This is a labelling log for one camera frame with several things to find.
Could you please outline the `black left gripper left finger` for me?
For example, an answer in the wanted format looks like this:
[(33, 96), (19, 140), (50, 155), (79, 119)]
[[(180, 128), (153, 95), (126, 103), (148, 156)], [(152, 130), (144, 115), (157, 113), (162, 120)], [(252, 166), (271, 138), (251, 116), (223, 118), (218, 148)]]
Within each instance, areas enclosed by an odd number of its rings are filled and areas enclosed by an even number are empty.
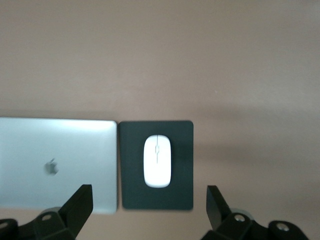
[(83, 184), (63, 206), (48, 208), (26, 224), (0, 219), (0, 240), (76, 240), (92, 211), (93, 189)]

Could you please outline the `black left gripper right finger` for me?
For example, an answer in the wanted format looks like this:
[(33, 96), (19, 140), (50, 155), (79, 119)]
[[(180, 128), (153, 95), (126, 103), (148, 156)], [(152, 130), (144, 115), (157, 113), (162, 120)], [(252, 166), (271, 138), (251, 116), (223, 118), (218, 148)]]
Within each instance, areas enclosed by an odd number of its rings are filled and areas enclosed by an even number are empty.
[(200, 240), (309, 240), (291, 222), (273, 220), (264, 227), (248, 214), (231, 210), (216, 185), (207, 186), (206, 212), (211, 230)]

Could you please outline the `white computer mouse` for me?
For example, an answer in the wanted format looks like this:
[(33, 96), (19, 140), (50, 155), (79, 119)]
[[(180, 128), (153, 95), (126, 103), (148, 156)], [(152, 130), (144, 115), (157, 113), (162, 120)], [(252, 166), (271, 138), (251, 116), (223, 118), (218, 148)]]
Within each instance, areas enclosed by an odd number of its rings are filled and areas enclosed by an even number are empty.
[(151, 135), (144, 142), (143, 177), (150, 188), (166, 188), (172, 176), (171, 142), (165, 135)]

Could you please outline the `black rectangular mouse pad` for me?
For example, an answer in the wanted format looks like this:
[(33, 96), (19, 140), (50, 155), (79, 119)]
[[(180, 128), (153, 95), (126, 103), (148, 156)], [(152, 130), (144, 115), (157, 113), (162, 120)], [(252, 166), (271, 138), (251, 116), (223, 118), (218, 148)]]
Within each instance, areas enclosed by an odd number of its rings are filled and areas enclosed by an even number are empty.
[[(146, 185), (143, 148), (151, 135), (171, 144), (171, 180), (164, 188)], [(194, 125), (189, 120), (122, 121), (118, 125), (122, 206), (126, 210), (190, 211), (194, 206)]]

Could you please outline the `silver apple laptop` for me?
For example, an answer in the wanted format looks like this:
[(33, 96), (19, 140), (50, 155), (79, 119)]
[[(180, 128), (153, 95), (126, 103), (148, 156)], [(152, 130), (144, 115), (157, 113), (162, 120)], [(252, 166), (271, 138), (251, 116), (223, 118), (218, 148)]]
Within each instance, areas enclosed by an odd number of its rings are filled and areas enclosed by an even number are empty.
[(116, 122), (0, 117), (0, 208), (58, 207), (82, 185), (94, 213), (117, 211)]

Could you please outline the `brown table cover cloth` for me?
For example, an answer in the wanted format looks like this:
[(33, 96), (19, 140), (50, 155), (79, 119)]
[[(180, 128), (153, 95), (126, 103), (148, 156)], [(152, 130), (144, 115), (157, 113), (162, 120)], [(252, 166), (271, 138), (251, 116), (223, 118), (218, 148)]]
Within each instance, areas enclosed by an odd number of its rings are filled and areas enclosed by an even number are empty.
[(78, 240), (200, 240), (208, 185), (320, 240), (320, 0), (0, 0), (0, 116), (193, 122), (193, 210)]

